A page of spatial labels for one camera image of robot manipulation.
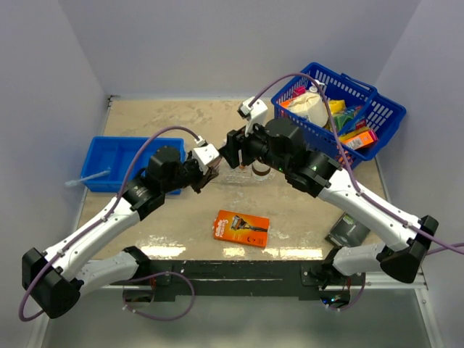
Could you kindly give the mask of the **white toothbrush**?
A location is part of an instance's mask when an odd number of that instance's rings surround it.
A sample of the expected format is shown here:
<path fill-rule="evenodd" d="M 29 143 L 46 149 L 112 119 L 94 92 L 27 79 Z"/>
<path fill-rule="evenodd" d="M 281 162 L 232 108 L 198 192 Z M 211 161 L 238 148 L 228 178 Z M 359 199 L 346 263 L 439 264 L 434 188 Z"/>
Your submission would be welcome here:
<path fill-rule="evenodd" d="M 75 187 L 75 186 L 78 186 L 86 181 L 89 181 L 89 180 L 93 180 L 95 178 L 100 178 L 100 177 L 104 177 L 106 175 L 109 175 L 110 173 L 110 170 L 107 169 L 107 170 L 103 170 L 99 173 L 94 173 L 92 175 L 88 175 L 88 176 L 85 176 L 83 178 L 79 178 L 79 179 L 74 179 L 74 180 L 70 180 L 70 181 L 66 181 L 65 182 L 65 187 L 66 188 L 71 188 L 71 187 Z"/>

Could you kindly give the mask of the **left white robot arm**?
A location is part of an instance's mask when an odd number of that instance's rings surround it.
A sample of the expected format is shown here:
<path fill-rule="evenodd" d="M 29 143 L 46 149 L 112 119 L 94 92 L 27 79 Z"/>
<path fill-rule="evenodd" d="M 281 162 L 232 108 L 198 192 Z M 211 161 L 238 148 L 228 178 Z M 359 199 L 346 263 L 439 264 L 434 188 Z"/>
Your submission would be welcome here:
<path fill-rule="evenodd" d="M 123 184 L 123 192 L 94 218 L 48 250 L 29 249 L 21 259 L 22 287 L 20 320 L 25 303 L 33 298 L 40 313 L 51 319 L 68 312 L 89 289 L 83 268 L 86 263 L 116 236 L 144 220 L 165 203 L 170 192 L 191 187 L 199 193 L 218 174 L 220 154 L 212 144 L 192 149 L 185 161 L 177 148 L 165 146 L 149 158 L 145 168 Z"/>

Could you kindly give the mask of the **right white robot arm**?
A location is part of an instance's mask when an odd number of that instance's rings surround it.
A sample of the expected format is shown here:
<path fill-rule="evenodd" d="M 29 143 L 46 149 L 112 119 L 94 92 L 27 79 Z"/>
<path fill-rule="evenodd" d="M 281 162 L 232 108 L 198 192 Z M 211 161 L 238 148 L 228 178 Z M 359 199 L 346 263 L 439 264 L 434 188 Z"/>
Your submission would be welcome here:
<path fill-rule="evenodd" d="M 307 149 L 302 129 L 290 120 L 254 125 L 250 134 L 243 128 L 232 130 L 219 152 L 232 168 L 258 161 L 283 173 L 293 188 L 338 207 L 381 238 L 380 244 L 332 249 L 311 270 L 325 285 L 338 285 L 355 273 L 379 271 L 402 283 L 415 280 L 438 221 L 406 212 L 399 219 L 389 216 L 395 206 L 354 185 L 336 160 Z"/>

